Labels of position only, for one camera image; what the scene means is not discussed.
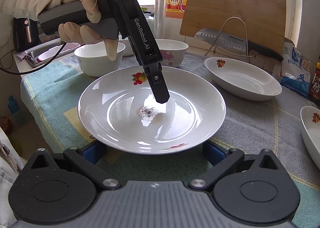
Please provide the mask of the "gloved left hand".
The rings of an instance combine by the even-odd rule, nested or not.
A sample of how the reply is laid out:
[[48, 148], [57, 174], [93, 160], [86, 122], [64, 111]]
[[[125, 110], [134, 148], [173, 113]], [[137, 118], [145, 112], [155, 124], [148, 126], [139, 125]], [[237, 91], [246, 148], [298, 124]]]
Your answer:
[[79, 1], [84, 8], [69, 15], [70, 21], [59, 25], [58, 32], [64, 42], [76, 42], [79, 44], [97, 44], [103, 42], [111, 61], [117, 56], [118, 39], [107, 39], [101, 37], [96, 31], [90, 28], [87, 23], [97, 24], [101, 20], [101, 13], [98, 9], [97, 0], [62, 0], [61, 4], [66, 6], [68, 3]]

